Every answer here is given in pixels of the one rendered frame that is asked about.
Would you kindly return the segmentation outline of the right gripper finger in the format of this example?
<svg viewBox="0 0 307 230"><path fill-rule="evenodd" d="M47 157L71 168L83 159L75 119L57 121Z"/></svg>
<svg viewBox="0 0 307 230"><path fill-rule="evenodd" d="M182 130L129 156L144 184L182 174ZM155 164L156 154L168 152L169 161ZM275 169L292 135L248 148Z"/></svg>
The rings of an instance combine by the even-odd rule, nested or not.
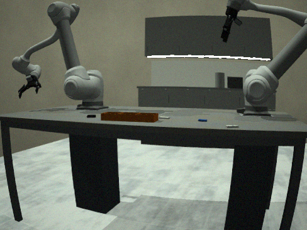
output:
<svg viewBox="0 0 307 230"><path fill-rule="evenodd" d="M27 85L29 85L30 83L28 83ZM19 92L19 98L21 99L21 95L22 95L22 93L25 91L25 90L27 90L27 89L29 89L28 87L27 87L27 85L23 85L23 87L18 91Z"/></svg>
<svg viewBox="0 0 307 230"><path fill-rule="evenodd" d="M34 82L31 82L34 86L33 87L36 87L36 93L38 93L38 90L39 88L41 88L41 84L39 83L39 81L36 81L35 83Z"/></svg>

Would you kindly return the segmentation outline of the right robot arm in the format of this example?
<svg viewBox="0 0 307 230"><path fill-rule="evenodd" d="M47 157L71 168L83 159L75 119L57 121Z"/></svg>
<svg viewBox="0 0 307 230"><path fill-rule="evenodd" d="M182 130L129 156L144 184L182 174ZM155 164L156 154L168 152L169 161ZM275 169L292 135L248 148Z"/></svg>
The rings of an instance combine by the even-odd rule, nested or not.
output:
<svg viewBox="0 0 307 230"><path fill-rule="evenodd" d="M47 14L57 27L54 34L29 48L24 55L15 57L12 66L19 73L26 75L28 82L31 82L34 76L38 80L41 68L39 65L30 64L31 54L59 39L67 69L64 82L65 94L73 100L83 101L82 104L77 105L77 110L108 109L108 106L103 105L104 83L101 73L98 70L86 71L83 66L79 66L80 61L70 28L79 10L80 7L76 4L68 5L59 1L50 4Z"/></svg>

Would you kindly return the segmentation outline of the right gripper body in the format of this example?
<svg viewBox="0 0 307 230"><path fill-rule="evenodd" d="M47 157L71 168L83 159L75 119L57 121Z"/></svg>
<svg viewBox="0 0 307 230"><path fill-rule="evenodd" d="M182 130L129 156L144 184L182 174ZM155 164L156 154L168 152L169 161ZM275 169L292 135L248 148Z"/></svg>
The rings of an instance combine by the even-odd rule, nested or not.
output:
<svg viewBox="0 0 307 230"><path fill-rule="evenodd" d="M34 78L33 78L33 80L32 80L32 82L36 82L37 81L37 79L36 79L36 77L34 76ZM30 82L30 84L29 85L27 85L28 86L28 88L30 88L30 87L33 87L34 85Z"/></svg>

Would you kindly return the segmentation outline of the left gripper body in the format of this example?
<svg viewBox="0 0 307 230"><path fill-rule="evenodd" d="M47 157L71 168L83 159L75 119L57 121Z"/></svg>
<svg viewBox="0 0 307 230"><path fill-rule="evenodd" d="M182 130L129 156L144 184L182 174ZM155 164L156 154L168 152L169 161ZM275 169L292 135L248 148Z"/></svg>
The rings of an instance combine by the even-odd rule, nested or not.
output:
<svg viewBox="0 0 307 230"><path fill-rule="evenodd" d="M226 15L230 15L230 16L232 16L232 18L233 17L237 17L237 14L238 14L238 11L236 10L236 9L233 9L233 8L227 8L226 9L226 13L225 13ZM231 20L232 20L232 18L231 18ZM231 21L230 20L230 21Z"/></svg>

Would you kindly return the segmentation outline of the orange bin rack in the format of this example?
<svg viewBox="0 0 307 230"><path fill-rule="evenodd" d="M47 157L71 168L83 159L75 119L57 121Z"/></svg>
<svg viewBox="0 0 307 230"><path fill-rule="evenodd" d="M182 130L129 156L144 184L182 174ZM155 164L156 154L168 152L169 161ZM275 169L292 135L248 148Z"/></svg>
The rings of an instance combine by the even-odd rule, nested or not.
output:
<svg viewBox="0 0 307 230"><path fill-rule="evenodd" d="M101 121L129 121L154 123L159 120L158 113L142 112L104 112L101 113Z"/></svg>

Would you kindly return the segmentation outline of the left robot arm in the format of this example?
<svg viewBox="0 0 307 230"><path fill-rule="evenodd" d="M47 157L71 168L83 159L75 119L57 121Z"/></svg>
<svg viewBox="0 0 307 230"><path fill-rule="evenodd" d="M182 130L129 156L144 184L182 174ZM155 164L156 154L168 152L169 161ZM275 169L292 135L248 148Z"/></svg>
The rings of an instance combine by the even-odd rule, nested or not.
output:
<svg viewBox="0 0 307 230"><path fill-rule="evenodd" d="M245 107L237 109L237 113L244 116L271 116L267 111L268 98L278 88L278 80L307 49L307 13L279 6L256 4L251 0L228 0L226 7L236 9L238 12L251 9L283 16L302 27L268 66L249 70L245 76L243 85Z"/></svg>

